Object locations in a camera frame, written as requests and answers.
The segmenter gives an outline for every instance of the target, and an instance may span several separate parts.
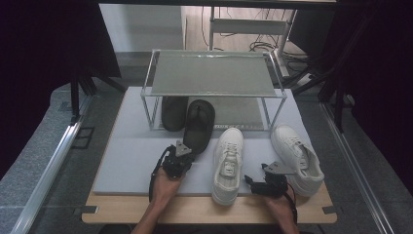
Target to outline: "shoe tongue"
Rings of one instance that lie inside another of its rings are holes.
[[[236,175],[237,156],[234,152],[228,152],[223,165],[221,167],[221,174],[223,176],[234,177]]]
[[[298,151],[301,151],[299,159],[300,169],[306,170],[309,168],[309,155],[307,153],[307,149],[304,147],[304,145],[301,144],[297,146],[297,152]]]

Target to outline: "white wall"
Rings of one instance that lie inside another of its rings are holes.
[[[115,52],[183,49],[181,7],[99,6]]]

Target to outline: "white tabletop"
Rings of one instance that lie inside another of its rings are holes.
[[[141,194],[148,192],[150,175],[164,150],[182,140],[183,131],[151,131],[140,96],[140,87],[129,87],[106,146],[93,192],[98,194]],[[286,123],[310,143],[291,90],[285,90],[287,99],[276,125]],[[279,99],[266,98],[269,112],[274,112]],[[181,195],[210,194],[213,174],[213,151],[223,131],[214,131],[204,153],[196,158],[178,193]],[[244,175],[262,181],[261,164],[271,164],[280,158],[270,142],[269,132],[243,131],[244,153],[240,194],[250,193]]]

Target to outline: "white sneaker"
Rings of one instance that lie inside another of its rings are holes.
[[[303,142],[300,136],[287,125],[278,125],[271,132],[271,143],[283,163],[296,172],[287,175],[295,192],[310,197],[319,191],[324,174],[319,168],[319,158],[313,146]]]
[[[243,164],[244,137],[240,130],[230,128],[216,144],[213,165],[212,199],[224,206],[234,204],[238,195]]]

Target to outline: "shelf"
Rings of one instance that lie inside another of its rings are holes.
[[[215,129],[269,130],[277,113],[268,113],[265,98],[279,98],[280,108],[286,98],[273,88],[278,74],[267,52],[155,50],[141,96],[151,129],[162,128],[162,97],[190,97],[212,103]]]

